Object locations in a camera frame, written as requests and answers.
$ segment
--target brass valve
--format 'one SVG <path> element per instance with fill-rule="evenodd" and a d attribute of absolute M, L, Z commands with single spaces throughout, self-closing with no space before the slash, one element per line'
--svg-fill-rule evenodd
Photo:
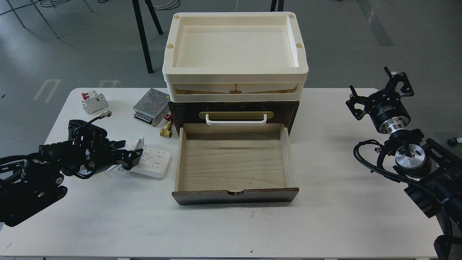
<path fill-rule="evenodd" d="M 160 130 L 160 136 L 170 138 L 172 137 L 172 121 L 169 121 L 164 128 Z"/>

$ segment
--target drawer handle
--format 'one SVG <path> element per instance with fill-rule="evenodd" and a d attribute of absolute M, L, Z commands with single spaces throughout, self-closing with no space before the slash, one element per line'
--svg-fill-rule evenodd
<path fill-rule="evenodd" d="M 268 119 L 268 116 L 266 114 L 263 114 L 263 120 L 261 121 L 213 121 L 208 118 L 208 114 L 205 115 L 205 121 L 207 122 L 208 125 L 213 125 L 213 126 L 224 126 L 224 125 L 229 125 L 229 126 L 234 126 L 234 125 L 264 125 L 266 124 L 266 120 Z"/>

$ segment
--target table leg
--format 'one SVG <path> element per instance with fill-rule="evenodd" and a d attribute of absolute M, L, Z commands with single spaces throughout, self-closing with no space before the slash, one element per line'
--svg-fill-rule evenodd
<path fill-rule="evenodd" d="M 284 0 L 279 0 L 278 2 L 278 12 L 282 12 L 284 10 Z"/>
<path fill-rule="evenodd" d="M 277 1 L 278 1 L 278 0 L 271 0 L 271 8 L 269 8 L 269 11 L 270 11 L 270 12 L 276 11 L 276 2 L 277 2 Z"/>
<path fill-rule="evenodd" d="M 56 38 L 59 39 L 59 36 L 56 34 L 56 32 L 53 30 L 53 28 L 51 27 L 51 25 L 48 23 L 48 21 L 45 19 L 45 17 L 43 16 L 42 12 L 40 12 L 40 10 L 37 8 L 37 6 L 35 5 L 34 3 L 34 0 L 30 0 L 30 2 L 32 3 L 32 5 L 35 7 L 35 9 L 37 10 L 37 12 L 40 14 L 40 16 L 43 18 L 43 20 L 45 21 L 45 23 L 48 24 L 48 27 L 50 27 L 50 29 L 53 31 L 53 33 L 56 35 Z"/>
<path fill-rule="evenodd" d="M 149 12 L 151 13 L 152 20 L 154 21 L 154 24 L 156 25 L 157 32 L 159 34 L 164 34 L 164 32 L 162 31 L 162 27 L 160 26 L 159 19 L 157 18 L 156 10 L 152 6 L 152 1 L 146 0 L 146 5 L 147 5 L 147 8 L 149 9 Z"/>
<path fill-rule="evenodd" d="M 149 47 L 147 45 L 146 32 L 144 30 L 143 18 L 141 16 L 140 3 L 138 0 L 132 0 L 133 9 L 135 11 L 136 24 L 138 26 L 138 33 L 140 34 L 141 47 L 143 47 L 143 54 L 145 56 L 146 67 L 148 73 L 154 73 L 152 69 L 151 56 L 149 55 Z"/>
<path fill-rule="evenodd" d="M 13 6 L 11 5 L 10 3 L 10 0 L 6 0 L 6 2 L 8 3 L 8 5 L 11 7 L 11 10 L 13 11 L 14 15 L 16 15 L 16 18 L 18 18 L 19 22 L 21 23 L 21 25 L 26 28 L 23 24 L 23 21 L 21 21 L 21 19 L 19 19 L 19 16 L 18 14 L 16 13 L 16 10 L 14 10 Z"/>

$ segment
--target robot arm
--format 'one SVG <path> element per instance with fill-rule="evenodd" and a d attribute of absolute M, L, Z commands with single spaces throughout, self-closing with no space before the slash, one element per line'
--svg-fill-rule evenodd
<path fill-rule="evenodd" d="M 352 94 L 346 105 L 357 120 L 369 114 L 377 132 L 388 134 L 389 138 L 384 144 L 376 140 L 360 142 L 353 154 L 371 173 L 407 183 L 404 191 L 427 217 L 441 213 L 444 235 L 436 239 L 435 250 L 441 260 L 447 259 L 451 243 L 461 243 L 461 239 L 452 237 L 451 220 L 462 231 L 462 160 L 430 138 L 422 143 L 424 135 L 419 129 L 406 129 L 411 118 L 401 98 L 413 96 L 414 92 L 404 72 L 390 73 L 387 67 L 384 69 L 389 77 L 384 89 L 363 97 L 350 86 Z M 395 89 L 400 82 L 403 87 L 398 93 Z M 356 108 L 356 104 L 363 105 L 364 109 Z M 359 152 L 359 148 L 367 144 L 378 146 L 376 165 L 366 161 Z M 383 168 L 386 156 L 395 157 L 396 173 Z M 432 161 L 438 167 L 433 172 Z"/>
<path fill-rule="evenodd" d="M 30 155 L 1 158 L 0 176 L 10 174 L 0 179 L 0 222 L 16 226 L 63 198 L 64 175 L 88 179 L 114 164 L 126 170 L 137 165 L 143 149 L 119 149 L 125 140 L 109 141 L 106 130 L 92 125 L 110 116 L 106 111 L 90 122 L 70 120 L 67 141 L 40 145 Z"/>

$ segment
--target metal mesh cover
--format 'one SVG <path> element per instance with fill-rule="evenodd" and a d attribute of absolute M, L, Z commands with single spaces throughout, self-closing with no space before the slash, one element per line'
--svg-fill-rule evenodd
<path fill-rule="evenodd" d="M 133 107 L 135 112 L 155 118 L 168 105 L 170 96 L 151 88 Z"/>

